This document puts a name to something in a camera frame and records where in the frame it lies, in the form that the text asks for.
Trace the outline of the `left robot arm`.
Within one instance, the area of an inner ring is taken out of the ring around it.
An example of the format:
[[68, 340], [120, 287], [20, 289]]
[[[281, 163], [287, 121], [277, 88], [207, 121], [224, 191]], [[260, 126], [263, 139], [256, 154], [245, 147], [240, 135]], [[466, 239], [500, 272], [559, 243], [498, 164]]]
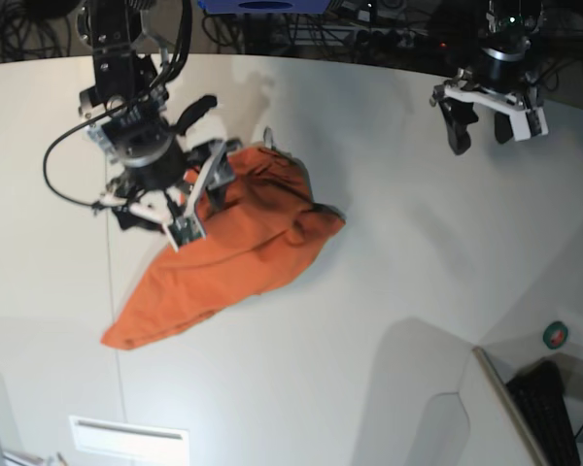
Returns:
[[453, 154], [471, 146], [468, 126], [479, 121], [476, 106], [494, 112], [500, 144], [548, 134], [535, 39], [543, 20], [540, 1], [477, 5], [475, 32], [454, 57], [456, 75], [435, 86], [430, 97], [443, 116]]

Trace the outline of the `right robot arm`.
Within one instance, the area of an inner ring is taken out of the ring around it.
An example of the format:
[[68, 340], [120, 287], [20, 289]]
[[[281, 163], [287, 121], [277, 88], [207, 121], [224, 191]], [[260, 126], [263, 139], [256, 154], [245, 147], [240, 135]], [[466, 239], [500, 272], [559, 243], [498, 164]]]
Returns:
[[94, 84], [80, 94], [89, 139], [122, 171], [110, 179], [93, 210], [110, 210], [121, 229], [164, 234], [180, 247], [203, 239], [197, 213], [201, 198], [223, 205], [235, 173], [229, 162], [238, 139], [212, 139], [191, 150], [180, 140], [218, 105], [206, 94], [176, 121], [164, 113], [167, 86], [189, 57], [192, 4], [181, 7], [178, 37], [169, 44], [151, 28], [153, 1], [85, 1], [78, 24], [92, 51]]

